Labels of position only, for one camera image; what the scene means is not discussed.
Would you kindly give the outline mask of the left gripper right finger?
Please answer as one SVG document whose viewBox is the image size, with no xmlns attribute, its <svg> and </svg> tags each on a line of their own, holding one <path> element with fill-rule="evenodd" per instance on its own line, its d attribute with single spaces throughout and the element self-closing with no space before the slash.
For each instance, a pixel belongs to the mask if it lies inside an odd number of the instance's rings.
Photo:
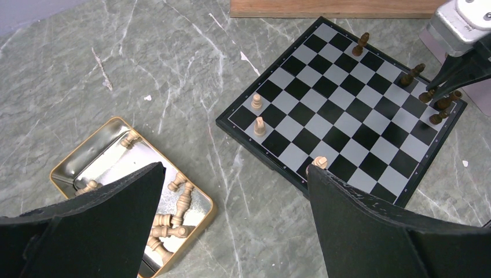
<svg viewBox="0 0 491 278">
<path fill-rule="evenodd" d="M 490 228 L 427 217 L 308 167 L 329 277 L 489 277 Z"/>
</svg>

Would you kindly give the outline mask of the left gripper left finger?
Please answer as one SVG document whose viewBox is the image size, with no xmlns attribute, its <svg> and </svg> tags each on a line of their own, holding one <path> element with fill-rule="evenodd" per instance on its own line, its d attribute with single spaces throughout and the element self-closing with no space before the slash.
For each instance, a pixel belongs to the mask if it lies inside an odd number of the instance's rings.
<svg viewBox="0 0 491 278">
<path fill-rule="evenodd" d="M 2 277 L 136 277 L 166 175 L 160 163 L 1 218 Z"/>
</svg>

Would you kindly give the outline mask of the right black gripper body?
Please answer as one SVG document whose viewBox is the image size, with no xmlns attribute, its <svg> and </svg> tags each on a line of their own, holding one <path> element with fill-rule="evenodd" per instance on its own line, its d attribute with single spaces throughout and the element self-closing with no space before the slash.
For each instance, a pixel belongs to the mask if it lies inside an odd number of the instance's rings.
<svg viewBox="0 0 491 278">
<path fill-rule="evenodd" d="M 426 89 L 435 89 L 434 98 L 490 78 L 490 35 L 478 40 L 473 48 L 460 57 L 448 56 L 439 73 Z"/>
</svg>

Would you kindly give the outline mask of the dark wooden rook piece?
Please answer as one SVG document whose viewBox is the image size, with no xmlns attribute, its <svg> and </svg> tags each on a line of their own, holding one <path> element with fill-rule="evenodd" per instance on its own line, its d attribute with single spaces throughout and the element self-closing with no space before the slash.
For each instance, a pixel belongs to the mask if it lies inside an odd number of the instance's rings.
<svg viewBox="0 0 491 278">
<path fill-rule="evenodd" d="M 459 99 L 461 99 L 463 96 L 462 92 L 459 91 L 459 90 L 455 90 L 453 92 L 451 92 L 449 94 L 448 97 L 446 98 L 441 98 L 439 99 L 436 103 L 435 103 L 435 107 L 442 111 L 442 110 L 446 110 L 447 108 L 450 107 L 450 105 L 454 102 L 454 101 L 457 101 Z"/>
</svg>

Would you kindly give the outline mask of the dark wooden pawn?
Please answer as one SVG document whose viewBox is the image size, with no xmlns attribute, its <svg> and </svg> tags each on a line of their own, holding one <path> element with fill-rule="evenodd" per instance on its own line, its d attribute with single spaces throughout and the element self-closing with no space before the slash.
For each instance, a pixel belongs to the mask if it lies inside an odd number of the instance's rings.
<svg viewBox="0 0 491 278">
<path fill-rule="evenodd" d="M 433 100 L 434 95 L 435 95 L 436 90 L 435 89 L 430 89 L 426 92 L 423 92 L 418 96 L 418 99 L 423 102 L 423 103 L 429 103 L 430 101 Z"/>
<path fill-rule="evenodd" d="M 429 122 L 433 125 L 438 125 L 448 117 L 449 117 L 449 113 L 447 111 L 440 111 L 438 114 L 431 115 L 429 117 Z"/>
</svg>

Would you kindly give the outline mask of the dark wooden knight piece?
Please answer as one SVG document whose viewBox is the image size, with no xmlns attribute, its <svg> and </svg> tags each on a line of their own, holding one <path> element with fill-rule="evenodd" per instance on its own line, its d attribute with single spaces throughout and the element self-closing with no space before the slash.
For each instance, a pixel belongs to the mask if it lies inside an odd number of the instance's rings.
<svg viewBox="0 0 491 278">
<path fill-rule="evenodd" d="M 402 86 L 409 86 L 415 80 L 415 78 L 424 71 L 425 67 L 425 63 L 418 64 L 415 68 L 411 69 L 408 74 L 404 75 L 400 79 L 400 84 Z"/>
</svg>

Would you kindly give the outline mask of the light wooden bishop piece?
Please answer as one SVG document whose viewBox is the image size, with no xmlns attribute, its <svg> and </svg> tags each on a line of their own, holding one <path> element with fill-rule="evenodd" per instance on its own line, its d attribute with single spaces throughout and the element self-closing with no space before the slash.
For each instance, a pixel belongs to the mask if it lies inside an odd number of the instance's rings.
<svg viewBox="0 0 491 278">
<path fill-rule="evenodd" d="M 325 156 L 317 156 L 311 164 L 321 169 L 326 169 L 328 166 L 328 159 Z"/>
</svg>

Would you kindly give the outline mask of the dark wooden bishop piece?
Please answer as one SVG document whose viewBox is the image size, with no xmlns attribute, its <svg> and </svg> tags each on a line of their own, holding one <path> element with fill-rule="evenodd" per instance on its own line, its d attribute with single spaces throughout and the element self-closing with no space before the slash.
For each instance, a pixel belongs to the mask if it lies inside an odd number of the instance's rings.
<svg viewBox="0 0 491 278">
<path fill-rule="evenodd" d="M 359 57 L 360 55 L 362 55 L 362 53 L 364 51 L 364 47 L 366 47 L 366 45 L 369 41 L 369 38 L 370 38 L 370 34 L 368 32 L 365 32 L 361 35 L 361 37 L 359 38 L 359 40 L 357 42 L 357 45 L 355 45 L 355 47 L 353 47 L 352 54 L 354 56 Z"/>
</svg>

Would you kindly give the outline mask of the light wooden pawn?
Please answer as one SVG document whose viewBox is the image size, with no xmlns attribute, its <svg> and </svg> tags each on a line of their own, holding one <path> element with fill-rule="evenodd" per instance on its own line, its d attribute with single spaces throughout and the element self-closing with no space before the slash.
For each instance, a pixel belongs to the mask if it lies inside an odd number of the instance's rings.
<svg viewBox="0 0 491 278">
<path fill-rule="evenodd" d="M 252 97 L 251 108 L 256 111 L 259 111 L 262 108 L 262 97 L 257 93 Z"/>
<path fill-rule="evenodd" d="M 266 134 L 266 125 L 264 123 L 263 117 L 257 117 L 254 122 L 254 134 L 257 137 L 263 137 Z"/>
</svg>

